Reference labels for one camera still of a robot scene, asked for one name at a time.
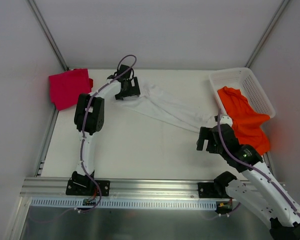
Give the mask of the white t-shirt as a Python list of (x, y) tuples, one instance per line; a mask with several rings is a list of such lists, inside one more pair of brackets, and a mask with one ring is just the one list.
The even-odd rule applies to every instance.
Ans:
[(140, 96), (114, 100), (114, 104), (175, 127), (198, 133), (201, 127), (214, 127), (215, 117), (190, 106), (162, 88), (142, 82)]

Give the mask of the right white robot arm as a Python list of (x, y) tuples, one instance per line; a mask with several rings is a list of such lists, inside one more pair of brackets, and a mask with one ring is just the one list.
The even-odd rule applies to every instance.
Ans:
[(196, 149), (220, 155), (257, 189), (254, 193), (225, 171), (213, 180), (211, 191), (220, 198), (239, 201), (268, 227), (274, 240), (300, 240), (300, 205), (285, 192), (261, 155), (251, 145), (239, 143), (228, 124), (201, 127)]

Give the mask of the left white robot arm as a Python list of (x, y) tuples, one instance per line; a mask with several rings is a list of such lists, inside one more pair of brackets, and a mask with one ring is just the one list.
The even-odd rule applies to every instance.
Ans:
[(79, 160), (67, 182), (67, 196), (107, 197), (110, 191), (108, 180), (95, 180), (95, 153), (97, 135), (105, 123), (105, 102), (123, 101), (141, 94), (138, 78), (131, 66), (121, 64), (107, 78), (106, 84), (91, 93), (78, 97), (74, 124), (80, 134)]

